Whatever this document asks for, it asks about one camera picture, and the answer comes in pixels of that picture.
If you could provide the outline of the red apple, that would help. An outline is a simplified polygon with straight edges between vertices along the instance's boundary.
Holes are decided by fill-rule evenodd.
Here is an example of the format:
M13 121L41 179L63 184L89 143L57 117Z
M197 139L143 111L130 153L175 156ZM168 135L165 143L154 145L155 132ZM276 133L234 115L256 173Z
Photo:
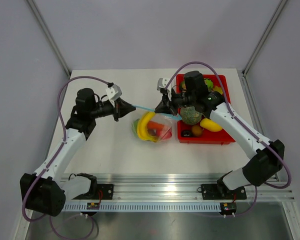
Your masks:
M173 133L172 133L172 128L169 126L165 126L163 128L159 128L156 131L157 137L159 141L164 141L164 140L168 140L172 137Z

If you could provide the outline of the green leafy vegetable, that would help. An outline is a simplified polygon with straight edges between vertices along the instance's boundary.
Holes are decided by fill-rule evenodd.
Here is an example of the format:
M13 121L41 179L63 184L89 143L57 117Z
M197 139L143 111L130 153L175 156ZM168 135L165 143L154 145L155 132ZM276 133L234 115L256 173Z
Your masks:
M131 130L132 130L132 133L133 135L137 138L138 137L138 134L137 134L137 127L138 127L138 122L139 122L139 118L137 118L136 120L134 120L132 122L132 125L131 125Z

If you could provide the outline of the clear zip top bag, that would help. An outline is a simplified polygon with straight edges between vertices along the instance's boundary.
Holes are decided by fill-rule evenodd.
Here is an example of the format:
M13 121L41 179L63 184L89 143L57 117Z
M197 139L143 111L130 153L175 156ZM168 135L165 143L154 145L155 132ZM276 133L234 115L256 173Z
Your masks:
M177 115L155 113L154 109L134 105L139 112L138 117L132 121L131 131L141 141L160 143L168 141L173 136L174 125L182 120Z

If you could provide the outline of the yellow banana bunch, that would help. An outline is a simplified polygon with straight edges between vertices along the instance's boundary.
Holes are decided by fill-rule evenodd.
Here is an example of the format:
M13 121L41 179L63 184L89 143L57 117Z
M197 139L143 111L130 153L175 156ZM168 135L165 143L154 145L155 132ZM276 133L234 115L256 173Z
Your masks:
M148 133L148 123L156 114L152 111L147 111L138 121L136 133L137 136L143 141L150 141L156 143L158 138Z

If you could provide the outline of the orange carrot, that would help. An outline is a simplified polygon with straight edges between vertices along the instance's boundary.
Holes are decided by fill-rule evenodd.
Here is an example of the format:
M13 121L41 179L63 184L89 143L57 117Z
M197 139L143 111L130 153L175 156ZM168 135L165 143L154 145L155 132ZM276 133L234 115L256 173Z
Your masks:
M164 124L155 122L155 121L149 121L147 123L147 128L148 129L156 129L156 130L162 130L165 127Z

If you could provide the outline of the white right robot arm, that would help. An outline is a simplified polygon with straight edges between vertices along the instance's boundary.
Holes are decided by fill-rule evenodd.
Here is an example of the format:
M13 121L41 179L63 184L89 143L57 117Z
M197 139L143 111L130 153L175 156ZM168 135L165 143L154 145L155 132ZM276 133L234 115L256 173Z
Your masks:
M185 91L168 89L170 82L160 78L157 90L162 94L155 108L157 114L176 115L185 107L194 109L220 125L248 157L248 163L222 176L216 184L220 197L229 198L236 189L252 185L259 187L283 168L285 146L280 140L272 141L247 124L232 108L225 92L209 90L203 75L195 70L183 76Z

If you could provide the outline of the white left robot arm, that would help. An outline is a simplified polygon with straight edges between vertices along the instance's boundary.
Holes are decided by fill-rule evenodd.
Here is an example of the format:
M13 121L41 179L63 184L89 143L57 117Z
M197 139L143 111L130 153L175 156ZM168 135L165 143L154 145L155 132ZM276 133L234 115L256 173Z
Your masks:
M94 128L96 119L113 116L115 121L136 110L121 98L122 91L114 83L108 83L105 90L107 100L96 99L91 88L77 92L70 118L62 122L63 137L55 150L34 173L25 173L20 179L22 214L31 221L26 210L56 217L68 200L96 199L104 197L102 188L94 175L79 173L73 179L61 184L62 175L76 152L86 143Z

